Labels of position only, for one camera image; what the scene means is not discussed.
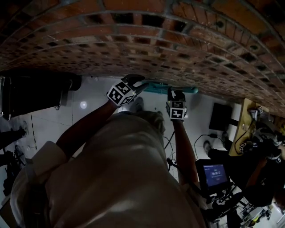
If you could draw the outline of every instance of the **brick wall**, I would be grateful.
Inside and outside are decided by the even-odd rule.
[[[9,0],[0,70],[137,73],[285,116],[284,0]]]

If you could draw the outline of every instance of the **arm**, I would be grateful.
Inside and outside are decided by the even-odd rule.
[[[56,144],[64,151],[67,159],[104,126],[106,120],[116,109],[117,106],[109,100],[106,104],[76,122],[61,135]]]
[[[282,160],[285,160],[285,147],[284,147],[284,145],[280,144],[278,149],[281,150],[281,158],[282,158]]]
[[[245,186],[245,188],[248,188],[250,186],[254,186],[257,182],[257,178],[260,174],[260,171],[262,170],[262,168],[266,165],[267,163],[267,160],[264,158],[264,159],[261,159],[255,169],[255,171],[252,173],[252,175],[250,176],[250,178],[248,179],[248,182]]]
[[[187,175],[190,181],[197,183],[198,175],[195,165],[195,155],[184,125],[178,120],[173,121],[173,127],[175,131],[177,165],[183,171],[183,174]],[[180,172],[178,172],[178,179],[180,184],[187,183]]]

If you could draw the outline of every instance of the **shoe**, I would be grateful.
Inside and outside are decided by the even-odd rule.
[[[141,97],[138,97],[134,103],[131,105],[130,107],[130,112],[141,112],[143,111],[143,107],[144,107],[144,104],[143,104],[143,99]]]
[[[228,141],[228,133],[227,133],[227,132],[224,131],[224,132],[222,133],[221,140],[223,141],[223,147],[225,147],[225,142]]]
[[[28,135],[29,134],[29,130],[28,130],[28,124],[26,121],[24,121],[23,125],[20,126],[20,129],[23,129],[25,131],[25,134],[24,136]]]
[[[207,140],[203,144],[204,151],[208,155],[209,151],[212,149],[210,142]]]

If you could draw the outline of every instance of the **power cord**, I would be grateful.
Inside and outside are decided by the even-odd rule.
[[[236,143],[237,143],[246,133],[247,133],[247,131],[245,131],[245,132],[235,141],[235,151],[236,151],[236,153],[237,153],[238,155],[242,155],[242,153],[237,152],[237,150],[236,150]]]
[[[173,154],[174,154],[174,153],[173,153],[173,147],[172,147],[172,144],[171,144],[170,141],[172,140],[172,138],[173,138],[173,136],[174,136],[174,133],[175,133],[175,131],[173,131],[173,133],[172,133],[170,139],[168,139],[167,137],[164,136],[164,138],[166,138],[166,139],[168,140],[168,143],[166,144],[166,146],[164,147],[164,149],[166,149],[169,144],[170,144],[171,149],[172,149],[172,152],[170,153],[170,156],[168,157],[168,159],[170,159],[170,157],[171,157],[171,160],[173,159]]]
[[[201,138],[202,136],[209,136],[209,137],[211,137],[211,138],[218,138],[218,139],[221,140],[222,143],[223,143],[223,140],[220,139],[220,138],[217,136],[217,134],[202,134],[202,135],[199,136],[199,138]],[[195,149],[195,155],[196,155],[195,159],[196,159],[196,161],[197,161],[197,159],[198,159],[198,155],[197,155],[197,152],[196,152],[196,146],[195,146],[195,144],[196,144],[196,142],[199,140],[199,138],[197,138],[197,140],[196,140],[195,143],[194,143],[194,149]]]

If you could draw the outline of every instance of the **tiled floor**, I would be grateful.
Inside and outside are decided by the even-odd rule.
[[[103,105],[107,101],[107,91],[117,80],[114,78],[85,77],[83,78],[81,88],[75,92],[70,91],[67,98],[63,100],[59,110],[55,110],[55,108],[40,110],[13,118],[11,122],[2,119],[0,122],[1,131],[9,130],[10,126],[16,130],[23,121],[26,121],[28,123],[29,135],[26,138],[20,139],[17,143],[25,156],[31,158],[46,141],[56,142],[60,135],[71,125]],[[173,126],[165,109],[167,96],[149,92],[142,92],[140,96],[144,99],[145,110],[161,111],[163,113],[166,128],[164,136],[170,138],[173,133]],[[201,94],[186,94],[186,101],[188,112],[184,126],[191,144],[194,146],[195,140],[200,135],[215,132],[208,128],[214,103],[226,104],[226,102]],[[232,105],[234,106],[232,117],[238,120],[240,105]],[[117,112],[128,110],[128,108],[128,106],[123,106]],[[230,130],[230,139],[233,139],[235,130],[236,127],[232,127]],[[211,141],[215,148],[223,150],[222,144],[218,139],[214,141],[209,137],[201,137],[196,143],[196,151],[199,159],[207,158],[203,151],[203,142],[206,139]],[[173,159],[175,159],[175,136],[172,138],[171,144],[174,152]],[[172,149],[169,145],[166,149],[167,157],[171,155],[171,152]],[[171,174],[177,178],[176,169],[172,168]]]

